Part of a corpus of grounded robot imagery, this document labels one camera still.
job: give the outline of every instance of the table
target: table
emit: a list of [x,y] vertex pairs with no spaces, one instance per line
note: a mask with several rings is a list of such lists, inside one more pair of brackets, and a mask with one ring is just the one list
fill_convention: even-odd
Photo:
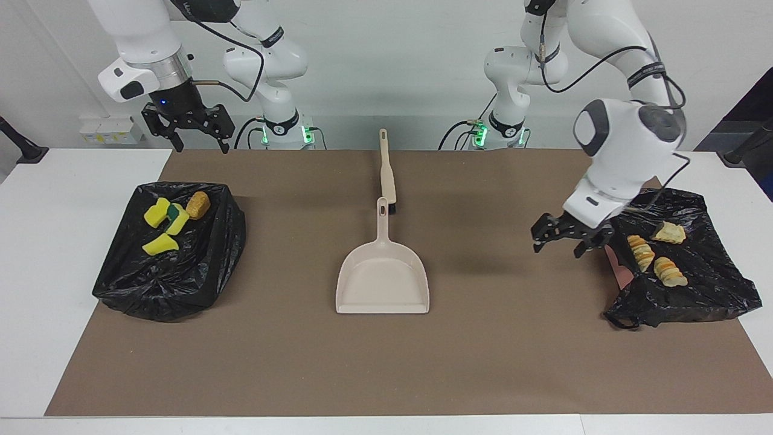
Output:
[[[419,416],[308,418],[41,418],[97,301],[89,292],[133,188],[158,179],[167,150],[53,149],[0,184],[0,433],[763,433],[760,416]],[[773,204],[744,170],[714,154],[693,159],[672,187],[702,194],[723,243],[763,301]],[[665,179],[680,164],[664,168]],[[47,204],[51,212],[44,212]],[[768,370],[773,313],[741,323]]]

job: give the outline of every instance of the power outlet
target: power outlet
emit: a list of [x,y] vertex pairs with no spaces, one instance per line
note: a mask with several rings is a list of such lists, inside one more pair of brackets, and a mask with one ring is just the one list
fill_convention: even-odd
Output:
[[142,129],[131,116],[84,119],[80,135],[96,145],[137,145],[142,140]]

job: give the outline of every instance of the black garbage bag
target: black garbage bag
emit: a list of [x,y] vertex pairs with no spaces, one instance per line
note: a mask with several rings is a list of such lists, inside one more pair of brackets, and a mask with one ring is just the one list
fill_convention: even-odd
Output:
[[[632,202],[643,208],[657,190],[645,189]],[[682,225],[687,240],[681,245],[651,241],[663,221]],[[624,212],[612,220],[615,235],[609,246],[620,265],[633,275],[633,281],[604,313],[615,326],[631,329],[640,325],[657,327],[662,322],[707,322],[734,319],[762,307],[754,283],[745,279],[725,252],[706,202],[699,194],[666,189],[646,212]],[[649,241],[658,257],[672,259],[689,285],[669,288],[655,275],[653,267],[639,271],[627,237],[640,235]]]
[[[163,233],[143,215],[159,197],[183,207],[196,191],[212,203],[198,221],[172,236],[178,251],[150,256],[142,246]],[[244,249],[244,213],[228,186],[158,182],[137,187],[94,284],[92,294],[105,305],[142,319],[170,321],[211,307],[223,292]]]

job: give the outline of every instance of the brown paper mat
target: brown paper mat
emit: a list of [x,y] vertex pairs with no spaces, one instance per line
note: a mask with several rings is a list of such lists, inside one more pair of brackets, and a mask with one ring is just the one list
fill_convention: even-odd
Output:
[[375,238],[375,152],[185,151],[162,180],[227,183],[247,247],[216,305],[177,324],[99,305],[47,416],[770,413],[737,321],[616,331],[601,251],[532,251],[581,152],[395,152],[393,239],[423,259],[424,316],[342,316],[346,254]]

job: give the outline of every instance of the food scrap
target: food scrap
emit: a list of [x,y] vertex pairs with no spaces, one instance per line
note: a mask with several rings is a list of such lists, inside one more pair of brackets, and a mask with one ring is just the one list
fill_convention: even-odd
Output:
[[652,251],[652,248],[649,247],[647,241],[643,239],[642,236],[629,235],[628,246],[630,246],[631,251],[633,251],[633,256],[636,259],[639,270],[645,272],[649,269],[649,265],[651,265],[652,260],[655,259],[655,253]]
[[196,192],[188,201],[186,205],[186,212],[191,217],[191,220],[198,221],[209,210],[210,202],[209,197],[202,191]]
[[681,245],[687,239],[687,234],[682,225],[672,224],[671,222],[661,222],[652,235],[652,240],[664,241],[672,245]]
[[655,260],[655,274],[666,287],[686,286],[687,278],[676,267],[676,263],[666,257]]

